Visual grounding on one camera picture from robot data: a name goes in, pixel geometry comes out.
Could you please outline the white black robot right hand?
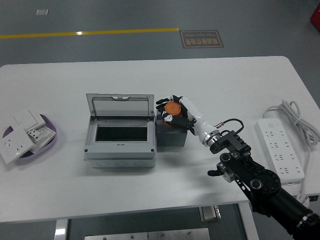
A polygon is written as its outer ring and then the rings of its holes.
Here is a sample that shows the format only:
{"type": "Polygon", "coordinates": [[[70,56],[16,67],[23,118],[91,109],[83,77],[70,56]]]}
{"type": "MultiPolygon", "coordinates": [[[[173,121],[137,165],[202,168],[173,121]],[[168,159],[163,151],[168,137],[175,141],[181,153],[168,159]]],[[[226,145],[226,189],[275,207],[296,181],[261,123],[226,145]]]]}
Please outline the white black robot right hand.
{"type": "Polygon", "coordinates": [[[189,130],[193,135],[198,136],[199,141],[206,147],[210,147],[213,142],[221,138],[218,129],[207,123],[203,114],[187,97],[171,95],[160,99],[156,102],[156,109],[159,110],[167,125],[189,130]],[[174,115],[165,109],[169,103],[176,103],[180,106],[180,115],[174,115]]]}

